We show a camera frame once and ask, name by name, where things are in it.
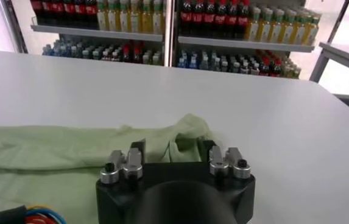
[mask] black cylinder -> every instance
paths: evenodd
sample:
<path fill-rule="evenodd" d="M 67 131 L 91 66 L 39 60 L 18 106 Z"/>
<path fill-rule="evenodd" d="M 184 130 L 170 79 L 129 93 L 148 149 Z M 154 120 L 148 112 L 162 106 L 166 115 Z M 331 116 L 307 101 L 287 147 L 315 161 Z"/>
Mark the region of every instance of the black cylinder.
<path fill-rule="evenodd" d="M 167 182 L 146 190 L 127 216 L 128 224 L 236 224 L 222 194 L 195 181 Z"/>

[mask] red label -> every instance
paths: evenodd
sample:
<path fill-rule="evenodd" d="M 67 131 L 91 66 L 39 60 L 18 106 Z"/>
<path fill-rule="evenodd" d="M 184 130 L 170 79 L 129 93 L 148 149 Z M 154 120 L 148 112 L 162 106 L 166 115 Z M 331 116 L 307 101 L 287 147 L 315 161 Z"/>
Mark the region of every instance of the red label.
<path fill-rule="evenodd" d="M 76 13 L 86 14 L 86 7 L 84 5 L 76 5 Z"/>
<path fill-rule="evenodd" d="M 54 12 L 63 12 L 64 8 L 63 8 L 62 3 L 52 3 L 51 10 Z"/>
<path fill-rule="evenodd" d="M 33 10 L 42 10 L 43 6 L 41 5 L 40 1 L 33 1 L 30 2 L 30 4 L 32 5 Z"/>
<path fill-rule="evenodd" d="M 203 14 L 202 13 L 193 14 L 193 22 L 201 23 L 202 21 L 203 21 Z"/>
<path fill-rule="evenodd" d="M 43 5 L 43 8 L 44 8 L 45 11 L 50 11 L 51 10 L 51 7 L 50 7 L 49 3 L 42 2 L 42 5 Z"/>
<path fill-rule="evenodd" d="M 204 15 L 204 22 L 206 23 L 213 23 L 215 20 L 215 14 L 212 15 Z"/>
<path fill-rule="evenodd" d="M 225 21 L 225 16 L 215 16 L 215 23 L 216 24 L 223 24 Z"/>
<path fill-rule="evenodd" d="M 67 13 L 75 13 L 76 12 L 76 8 L 74 7 L 73 4 L 64 4 L 65 6 L 65 11 Z"/>
<path fill-rule="evenodd" d="M 225 18 L 225 23 L 228 25 L 235 25 L 236 24 L 236 16 L 227 16 Z"/>
<path fill-rule="evenodd" d="M 91 5 L 86 7 L 86 14 L 92 15 L 97 14 L 97 6 Z"/>
<path fill-rule="evenodd" d="M 248 23 L 249 21 L 246 17 L 238 17 L 238 25 L 247 26 Z"/>
<path fill-rule="evenodd" d="M 190 22 L 192 20 L 192 13 L 181 12 L 181 20 Z"/>

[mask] green towel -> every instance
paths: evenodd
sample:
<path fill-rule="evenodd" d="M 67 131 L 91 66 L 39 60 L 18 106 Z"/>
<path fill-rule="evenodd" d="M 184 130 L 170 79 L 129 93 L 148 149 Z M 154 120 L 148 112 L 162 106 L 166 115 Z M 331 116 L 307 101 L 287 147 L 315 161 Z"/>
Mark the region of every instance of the green towel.
<path fill-rule="evenodd" d="M 157 129 L 0 127 L 0 210 L 41 204 L 68 223 L 97 223 L 95 183 L 111 151 L 145 139 L 148 163 L 198 161 L 197 138 L 215 140 L 191 114 Z"/>

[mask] shelf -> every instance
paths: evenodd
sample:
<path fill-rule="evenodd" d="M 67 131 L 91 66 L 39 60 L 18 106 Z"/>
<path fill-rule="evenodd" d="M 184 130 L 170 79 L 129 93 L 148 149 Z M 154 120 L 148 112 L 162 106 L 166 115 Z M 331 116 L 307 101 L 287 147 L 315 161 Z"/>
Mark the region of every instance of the shelf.
<path fill-rule="evenodd" d="M 57 26 L 42 26 L 31 25 L 33 31 L 46 32 L 46 33 L 60 33 L 67 35 L 87 36 L 87 37 L 102 37 L 102 38 L 115 38 L 115 39 L 128 39 L 128 40 L 143 40 L 162 42 L 162 35 L 146 34 L 146 33 L 126 33 L 126 32 L 114 32 L 103 30 L 89 30 L 78 29 L 69 27 L 57 27 Z"/>
<path fill-rule="evenodd" d="M 314 46 L 249 42 L 249 41 L 239 41 L 239 40 L 222 40 L 222 39 L 184 37 L 184 36 L 179 36 L 178 42 L 181 44 L 198 44 L 198 45 L 207 45 L 207 46 L 236 47 L 236 48 L 247 48 L 247 49 L 271 50 L 271 51 L 311 52 L 314 49 Z"/>

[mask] blue wire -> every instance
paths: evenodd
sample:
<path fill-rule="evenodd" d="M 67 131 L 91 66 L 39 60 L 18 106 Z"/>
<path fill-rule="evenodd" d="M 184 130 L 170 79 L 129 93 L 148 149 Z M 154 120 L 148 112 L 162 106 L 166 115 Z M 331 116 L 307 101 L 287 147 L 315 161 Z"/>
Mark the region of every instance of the blue wire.
<path fill-rule="evenodd" d="M 31 209 L 27 211 L 26 215 L 35 215 L 38 213 L 44 213 L 44 214 L 50 214 L 53 215 L 61 224 L 66 224 L 66 221 L 60 216 L 58 213 L 54 212 L 53 210 L 50 209 L 45 209 L 45 208 L 40 208 L 40 209 Z"/>

